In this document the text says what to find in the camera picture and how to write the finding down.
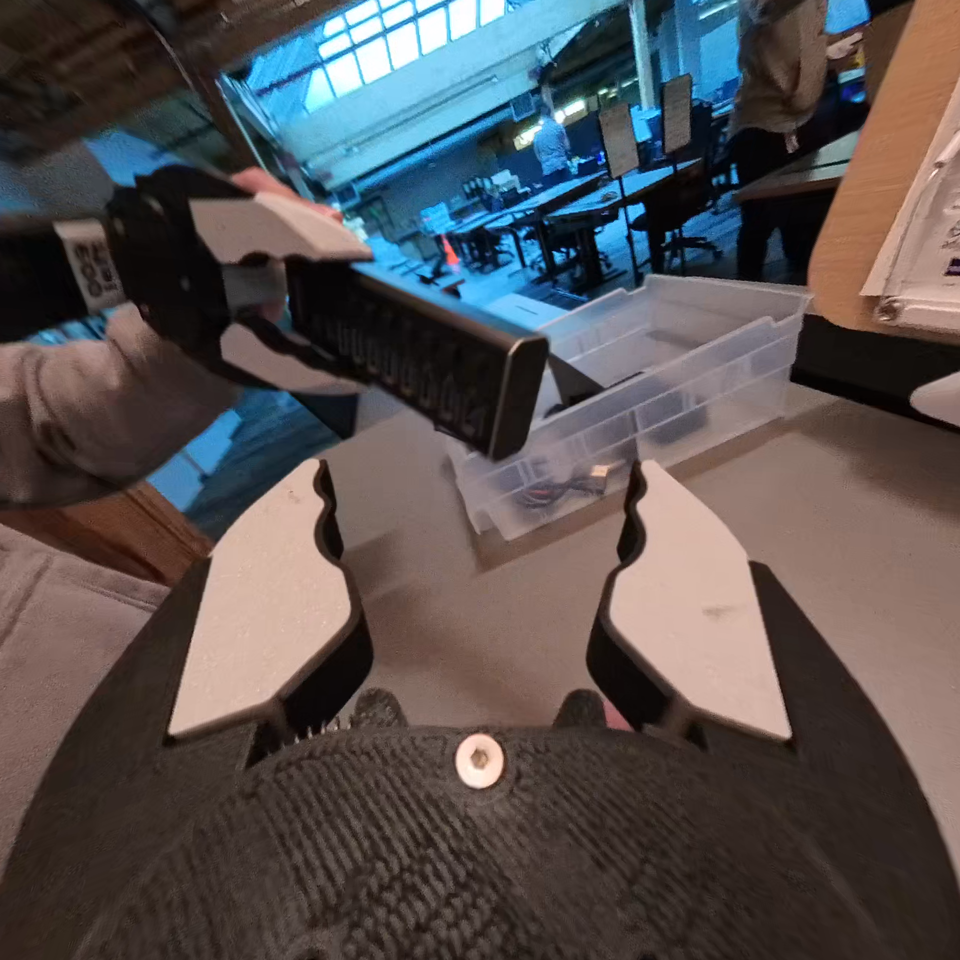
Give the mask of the clear plastic bin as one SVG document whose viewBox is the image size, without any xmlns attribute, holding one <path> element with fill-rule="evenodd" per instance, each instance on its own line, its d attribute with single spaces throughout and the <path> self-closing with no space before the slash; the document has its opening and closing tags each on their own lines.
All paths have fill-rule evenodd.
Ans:
<svg viewBox="0 0 960 960">
<path fill-rule="evenodd" d="M 678 386 L 768 347 L 791 365 L 812 294 L 801 286 L 649 274 L 538 330 L 601 388 L 652 375 Z"/>
<path fill-rule="evenodd" d="M 637 461 L 671 467 L 766 426 L 784 414 L 793 363 L 768 346 L 678 386 L 638 376 L 553 415 L 547 371 L 518 454 L 490 462 L 445 442 L 467 519 L 512 542 L 622 492 Z"/>
</svg>

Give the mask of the board on stand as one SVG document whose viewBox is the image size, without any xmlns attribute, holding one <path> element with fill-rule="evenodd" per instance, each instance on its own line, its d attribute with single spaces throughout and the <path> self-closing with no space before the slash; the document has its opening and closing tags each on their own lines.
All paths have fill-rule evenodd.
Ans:
<svg viewBox="0 0 960 960">
<path fill-rule="evenodd" d="M 674 166 L 692 140 L 692 92 L 690 73 L 666 80 L 660 88 L 661 147 Z"/>
<path fill-rule="evenodd" d="M 628 102 L 618 102 L 600 111 L 598 118 L 606 156 L 607 172 L 611 180 L 616 183 L 620 210 L 625 223 L 633 284 L 635 287 L 639 287 L 642 284 L 642 274 L 637 258 L 634 234 L 630 227 L 630 203 L 627 199 L 624 182 L 625 176 L 636 171 L 640 164 L 638 143 L 631 116 L 631 105 Z"/>
</svg>

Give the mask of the long work table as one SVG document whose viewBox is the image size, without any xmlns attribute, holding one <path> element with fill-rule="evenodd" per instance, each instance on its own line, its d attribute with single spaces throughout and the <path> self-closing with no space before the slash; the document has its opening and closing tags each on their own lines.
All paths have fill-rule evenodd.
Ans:
<svg viewBox="0 0 960 960">
<path fill-rule="evenodd" d="M 528 268 L 522 234 L 532 231 L 542 261 L 535 282 L 554 284 L 561 270 L 548 237 L 547 219 L 588 196 L 607 180 L 603 172 L 573 178 L 511 208 L 470 217 L 448 229 L 444 237 L 468 269 L 492 272 L 513 258 L 522 273 Z"/>
<path fill-rule="evenodd" d="M 706 162 L 696 159 L 652 171 L 632 171 L 545 215 L 544 224 L 548 233 L 570 234 L 575 241 L 576 255 L 564 261 L 556 270 L 557 274 L 570 270 L 577 274 L 570 291 L 576 294 L 588 293 L 604 282 L 624 276 L 624 270 L 604 267 L 601 251 L 597 246 L 598 232 L 613 223 L 621 224 L 624 228 L 630 254 L 630 271 L 637 282 L 642 264 L 637 257 L 635 232 L 631 228 L 634 220 L 630 215 L 631 209 L 644 206 L 646 200 L 662 190 L 664 185 L 672 184 L 678 179 L 702 175 L 705 170 Z"/>
</svg>

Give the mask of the wooden board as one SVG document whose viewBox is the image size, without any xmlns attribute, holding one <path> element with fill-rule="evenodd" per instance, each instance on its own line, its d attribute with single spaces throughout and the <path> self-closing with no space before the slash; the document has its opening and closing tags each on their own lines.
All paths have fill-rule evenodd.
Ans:
<svg viewBox="0 0 960 960">
<path fill-rule="evenodd" d="M 147 482 L 74 506 L 3 510 L 1 523 L 95 565 L 174 587 L 213 542 Z"/>
<path fill-rule="evenodd" d="M 835 326 L 958 345 L 878 321 L 860 291 L 932 145 L 958 80 L 959 3 L 914 2 L 827 214 L 809 270 L 812 311 Z"/>
</svg>

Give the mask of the skylight window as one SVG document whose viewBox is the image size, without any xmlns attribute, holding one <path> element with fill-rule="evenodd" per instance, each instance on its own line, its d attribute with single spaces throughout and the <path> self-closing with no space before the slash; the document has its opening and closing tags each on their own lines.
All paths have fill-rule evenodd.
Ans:
<svg viewBox="0 0 960 960">
<path fill-rule="evenodd" d="M 409 66 L 515 11 L 511 1 L 366 1 L 326 20 L 308 112 Z"/>
</svg>

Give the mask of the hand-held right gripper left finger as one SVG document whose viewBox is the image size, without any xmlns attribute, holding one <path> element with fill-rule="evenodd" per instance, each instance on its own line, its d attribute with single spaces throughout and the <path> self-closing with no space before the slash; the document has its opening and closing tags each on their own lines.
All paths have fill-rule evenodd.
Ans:
<svg viewBox="0 0 960 960">
<path fill-rule="evenodd" d="M 334 721 L 374 661 L 343 554 L 325 460 L 304 461 L 233 523 L 209 558 L 170 738 L 250 722 L 305 738 Z"/>
</svg>

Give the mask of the paper sheet in sleeve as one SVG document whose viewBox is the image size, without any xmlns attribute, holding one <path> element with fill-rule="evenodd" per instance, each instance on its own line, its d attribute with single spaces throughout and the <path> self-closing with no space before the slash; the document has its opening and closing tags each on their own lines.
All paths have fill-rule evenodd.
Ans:
<svg viewBox="0 0 960 960">
<path fill-rule="evenodd" d="M 872 317 L 883 325 L 958 337 L 957 112 L 943 115 L 861 296 L 874 299 Z"/>
</svg>

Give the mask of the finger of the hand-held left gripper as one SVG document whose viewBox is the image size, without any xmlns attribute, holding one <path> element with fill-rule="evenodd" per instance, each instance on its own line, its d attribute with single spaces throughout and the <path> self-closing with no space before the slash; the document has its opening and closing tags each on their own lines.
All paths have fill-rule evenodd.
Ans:
<svg viewBox="0 0 960 960">
<path fill-rule="evenodd" d="M 267 345 L 240 323 L 232 323 L 222 333 L 221 355 L 234 368 L 291 395 L 360 395 L 366 391 L 352 380 Z"/>
<path fill-rule="evenodd" d="M 245 198 L 192 198 L 198 239 L 220 265 L 228 307 L 266 306 L 286 299 L 286 266 L 372 262 L 374 253 L 318 205 L 259 192 Z"/>
</svg>

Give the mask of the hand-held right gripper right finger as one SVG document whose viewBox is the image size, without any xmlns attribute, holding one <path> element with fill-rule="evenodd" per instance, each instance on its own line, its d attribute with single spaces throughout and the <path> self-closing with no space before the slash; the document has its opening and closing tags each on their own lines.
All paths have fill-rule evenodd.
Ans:
<svg viewBox="0 0 960 960">
<path fill-rule="evenodd" d="M 751 562 L 728 526 L 658 463 L 636 462 L 617 554 L 586 666 L 623 720 L 679 738 L 708 723 L 789 742 Z"/>
</svg>

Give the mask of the black bin divider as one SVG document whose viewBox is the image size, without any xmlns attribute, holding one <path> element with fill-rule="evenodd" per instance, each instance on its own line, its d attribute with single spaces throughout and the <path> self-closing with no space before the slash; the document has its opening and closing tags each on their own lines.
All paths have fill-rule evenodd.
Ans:
<svg viewBox="0 0 960 960">
<path fill-rule="evenodd" d="M 558 403 L 548 410 L 546 416 L 567 411 L 606 391 L 602 384 L 554 353 L 548 355 L 547 366 L 557 388 Z"/>
</svg>

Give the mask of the black office chair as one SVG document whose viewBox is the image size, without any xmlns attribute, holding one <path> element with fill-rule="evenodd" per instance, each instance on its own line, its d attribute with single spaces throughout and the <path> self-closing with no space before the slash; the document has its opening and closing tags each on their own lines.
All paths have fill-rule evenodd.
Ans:
<svg viewBox="0 0 960 960">
<path fill-rule="evenodd" d="M 654 274 L 668 273 L 669 265 L 679 260 L 680 272 L 687 270 L 687 251 L 707 251 L 714 261 L 724 256 L 724 251 L 706 236 L 688 232 L 687 224 L 710 210 L 708 200 L 667 199 L 654 202 L 649 196 L 644 203 L 644 212 L 630 221 L 630 230 L 646 235 L 649 255 L 647 263 Z"/>
</svg>

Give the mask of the person's left forearm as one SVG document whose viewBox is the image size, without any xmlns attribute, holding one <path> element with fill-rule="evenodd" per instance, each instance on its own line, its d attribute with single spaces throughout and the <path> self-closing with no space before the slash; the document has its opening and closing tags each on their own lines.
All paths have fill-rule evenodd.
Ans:
<svg viewBox="0 0 960 960">
<path fill-rule="evenodd" d="M 112 314 L 102 340 L 3 344 L 2 510 L 125 490 L 238 399 L 238 387 L 162 340 L 131 304 Z"/>
</svg>

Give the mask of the person's left hand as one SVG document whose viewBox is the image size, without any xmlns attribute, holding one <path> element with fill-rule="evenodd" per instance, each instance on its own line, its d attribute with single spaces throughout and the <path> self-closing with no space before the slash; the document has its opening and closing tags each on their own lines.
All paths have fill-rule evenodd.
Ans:
<svg viewBox="0 0 960 960">
<path fill-rule="evenodd" d="M 337 223 L 342 224 L 344 222 L 343 213 L 340 210 L 324 203 L 301 197 L 291 187 L 279 181 L 260 167 L 249 167 L 238 173 L 231 174 L 228 179 L 234 184 L 234 186 L 245 190 L 249 194 L 270 194 L 279 196 L 291 202 L 296 202 L 302 206 L 306 206 L 306 208 L 314 210 L 328 219 L 336 221 Z"/>
</svg>

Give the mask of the white rounded object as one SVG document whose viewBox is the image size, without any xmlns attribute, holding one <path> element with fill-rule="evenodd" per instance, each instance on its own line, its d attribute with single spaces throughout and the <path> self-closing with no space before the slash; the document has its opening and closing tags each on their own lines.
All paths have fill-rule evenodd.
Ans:
<svg viewBox="0 0 960 960">
<path fill-rule="evenodd" d="M 960 372 L 926 383 L 909 397 L 911 407 L 931 420 L 960 426 Z"/>
</svg>

